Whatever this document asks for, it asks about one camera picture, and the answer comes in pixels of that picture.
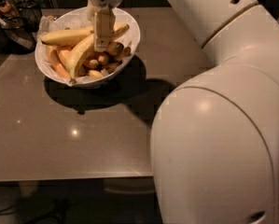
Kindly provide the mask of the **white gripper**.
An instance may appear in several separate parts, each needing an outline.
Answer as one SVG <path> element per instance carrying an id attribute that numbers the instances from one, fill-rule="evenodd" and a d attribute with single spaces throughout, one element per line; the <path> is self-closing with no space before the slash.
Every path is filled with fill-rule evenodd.
<path id="1" fill-rule="evenodd" d="M 110 42 L 116 17 L 111 7 L 117 7 L 122 0 L 89 0 L 87 19 L 92 21 L 94 33 L 94 49 L 103 52 Z"/>

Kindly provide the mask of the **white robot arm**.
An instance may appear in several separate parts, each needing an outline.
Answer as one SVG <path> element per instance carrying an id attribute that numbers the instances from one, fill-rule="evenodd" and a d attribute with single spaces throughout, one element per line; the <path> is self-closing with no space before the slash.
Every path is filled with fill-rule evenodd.
<path id="1" fill-rule="evenodd" d="M 257 0 L 168 0 L 213 68 L 160 105 L 150 154 L 165 224 L 277 224 L 279 23 Z"/>

